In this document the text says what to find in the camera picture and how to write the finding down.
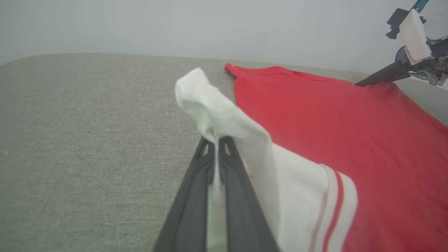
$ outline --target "upholstered surface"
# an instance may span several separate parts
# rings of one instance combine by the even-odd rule
[[[201,67],[234,101],[227,62],[74,53],[0,66],[0,251],[150,251],[200,139],[174,84]],[[448,91],[397,83],[448,125]]]

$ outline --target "red t-shirt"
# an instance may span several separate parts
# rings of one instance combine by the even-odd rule
[[[237,105],[274,143],[354,181],[358,208],[343,251],[448,251],[448,128],[396,84],[225,70],[237,78]]]

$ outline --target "gray couch cushion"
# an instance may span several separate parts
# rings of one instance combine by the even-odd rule
[[[151,250],[200,139],[174,84],[199,66],[234,100],[225,63],[76,53],[0,66],[0,251]],[[447,122],[448,92],[412,80],[400,87]]]

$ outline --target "cloth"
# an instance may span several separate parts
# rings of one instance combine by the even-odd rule
[[[201,69],[179,79],[175,90],[180,108],[207,140],[233,137],[282,251],[341,250],[357,204],[349,177],[272,144],[268,132],[213,87]]]
[[[237,78],[238,107],[274,143],[354,181],[359,203],[343,251],[448,251],[448,128],[394,83],[225,69]]]

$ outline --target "white wall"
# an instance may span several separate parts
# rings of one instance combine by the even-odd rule
[[[0,0],[0,64],[61,52],[264,61],[371,73],[401,39],[386,21],[415,0]],[[448,34],[448,0],[422,12]]]

